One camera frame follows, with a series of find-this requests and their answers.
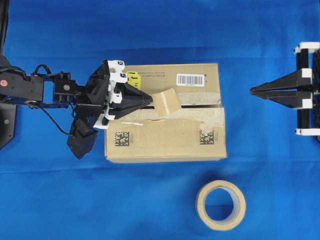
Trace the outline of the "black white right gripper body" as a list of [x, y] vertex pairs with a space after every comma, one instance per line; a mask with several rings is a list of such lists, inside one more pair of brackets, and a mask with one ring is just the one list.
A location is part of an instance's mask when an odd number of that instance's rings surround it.
[[320, 43], [301, 42], [295, 49], [299, 92], [304, 96], [297, 108], [299, 136], [320, 135]]

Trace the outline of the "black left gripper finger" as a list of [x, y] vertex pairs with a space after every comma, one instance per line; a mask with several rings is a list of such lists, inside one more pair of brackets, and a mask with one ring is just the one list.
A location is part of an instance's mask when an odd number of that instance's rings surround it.
[[122, 95], [121, 103], [152, 103], [153, 98], [129, 83], [116, 83], [115, 92]]
[[110, 105], [110, 109], [108, 110], [108, 115], [114, 116], [114, 119], [118, 120], [132, 112], [148, 106], [151, 102], [151, 100], [143, 100], [139, 103], [112, 103]]

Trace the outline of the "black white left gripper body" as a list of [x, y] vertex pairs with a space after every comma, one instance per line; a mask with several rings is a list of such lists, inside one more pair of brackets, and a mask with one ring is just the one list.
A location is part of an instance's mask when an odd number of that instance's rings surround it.
[[89, 77], [83, 92], [75, 97], [75, 123], [89, 129], [107, 129], [116, 119], [115, 107], [121, 105], [124, 94], [121, 87], [128, 82], [122, 60], [104, 60]]

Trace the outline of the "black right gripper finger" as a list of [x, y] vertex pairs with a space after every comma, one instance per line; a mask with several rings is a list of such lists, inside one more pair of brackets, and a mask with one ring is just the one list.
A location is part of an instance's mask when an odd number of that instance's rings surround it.
[[309, 86], [313, 83], [312, 69], [300, 69], [289, 73], [271, 82], [266, 82], [259, 86], [252, 87], [251, 93], [276, 91], [276, 90], [291, 90], [298, 87]]
[[258, 91], [250, 94], [296, 110], [313, 108], [313, 94], [307, 91]]

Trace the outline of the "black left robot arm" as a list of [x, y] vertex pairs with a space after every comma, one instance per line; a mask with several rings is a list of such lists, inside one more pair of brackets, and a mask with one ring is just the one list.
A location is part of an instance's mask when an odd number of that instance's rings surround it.
[[73, 128], [91, 131], [107, 129], [118, 120], [152, 103], [153, 98], [128, 83], [122, 60], [104, 60], [86, 85], [71, 79], [69, 72], [52, 73], [45, 64], [33, 73], [0, 57], [0, 102], [33, 109], [73, 106]]

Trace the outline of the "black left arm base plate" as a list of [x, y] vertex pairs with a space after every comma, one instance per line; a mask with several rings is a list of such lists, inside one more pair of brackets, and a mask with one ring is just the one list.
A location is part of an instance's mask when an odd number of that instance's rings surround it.
[[2, 150], [14, 137], [17, 106], [0, 104], [0, 149]]

